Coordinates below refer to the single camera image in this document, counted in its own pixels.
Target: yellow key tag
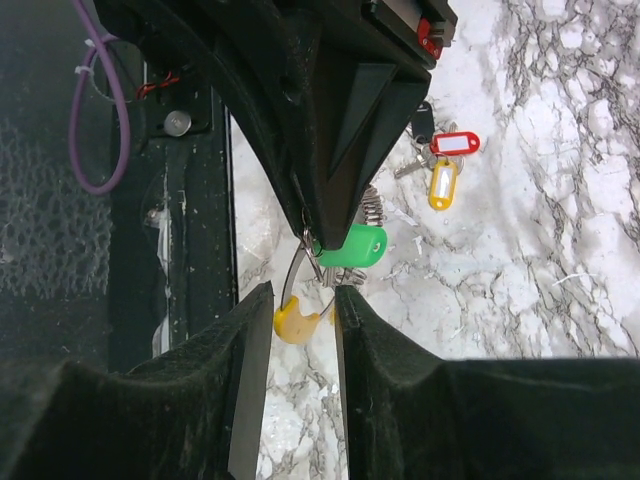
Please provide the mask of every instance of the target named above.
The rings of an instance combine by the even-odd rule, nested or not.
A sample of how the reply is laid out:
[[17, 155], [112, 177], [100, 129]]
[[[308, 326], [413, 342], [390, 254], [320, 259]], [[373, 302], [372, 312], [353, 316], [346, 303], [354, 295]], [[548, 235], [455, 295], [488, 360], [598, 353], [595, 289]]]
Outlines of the yellow key tag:
[[438, 160], [431, 177], [431, 189], [429, 190], [429, 205], [435, 210], [446, 210], [453, 203], [453, 194], [456, 190], [458, 167], [448, 158]]
[[312, 337], [321, 318], [317, 313], [302, 315], [300, 300], [292, 295], [284, 310], [276, 310], [273, 316], [273, 329], [282, 341], [302, 345]]

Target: green key tag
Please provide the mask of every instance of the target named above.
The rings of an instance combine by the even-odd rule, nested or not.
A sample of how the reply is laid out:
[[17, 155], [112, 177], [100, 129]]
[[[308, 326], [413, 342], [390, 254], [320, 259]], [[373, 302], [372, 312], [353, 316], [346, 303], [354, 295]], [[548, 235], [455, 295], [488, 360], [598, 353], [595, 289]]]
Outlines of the green key tag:
[[322, 250], [315, 243], [318, 264], [322, 267], [369, 268], [382, 258], [387, 249], [384, 228], [354, 224], [339, 250]]

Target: marble surface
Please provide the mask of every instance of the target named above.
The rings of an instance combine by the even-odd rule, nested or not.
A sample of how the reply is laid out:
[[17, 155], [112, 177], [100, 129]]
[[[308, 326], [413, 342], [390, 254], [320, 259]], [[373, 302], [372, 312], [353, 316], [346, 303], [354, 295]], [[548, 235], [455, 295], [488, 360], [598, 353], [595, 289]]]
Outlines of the marble surface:
[[[449, 1], [429, 99], [483, 148], [438, 213], [430, 172], [393, 179], [413, 156], [399, 141], [374, 182], [391, 246], [362, 292], [444, 358], [637, 356], [640, 4]], [[237, 129], [234, 145], [242, 292], [278, 295], [297, 241]], [[331, 292], [299, 278], [303, 311], [321, 309]], [[347, 478], [332, 327], [305, 347], [274, 336], [268, 386], [257, 477]]]

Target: black key fob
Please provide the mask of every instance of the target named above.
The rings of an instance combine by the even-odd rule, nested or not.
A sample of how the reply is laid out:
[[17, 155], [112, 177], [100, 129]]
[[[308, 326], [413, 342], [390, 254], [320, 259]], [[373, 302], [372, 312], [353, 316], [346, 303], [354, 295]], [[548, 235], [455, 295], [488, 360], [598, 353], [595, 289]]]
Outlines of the black key fob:
[[411, 135], [416, 143], [424, 145], [431, 142], [435, 131], [433, 109], [431, 104], [425, 100], [411, 119]]

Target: red label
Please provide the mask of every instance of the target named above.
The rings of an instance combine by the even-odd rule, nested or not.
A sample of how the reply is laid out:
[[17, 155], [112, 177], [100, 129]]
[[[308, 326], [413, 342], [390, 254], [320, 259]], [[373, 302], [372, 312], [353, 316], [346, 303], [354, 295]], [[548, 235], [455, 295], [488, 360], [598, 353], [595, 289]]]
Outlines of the red label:
[[434, 135], [431, 151], [435, 155], [469, 155], [480, 148], [480, 139], [473, 132], [441, 133]]

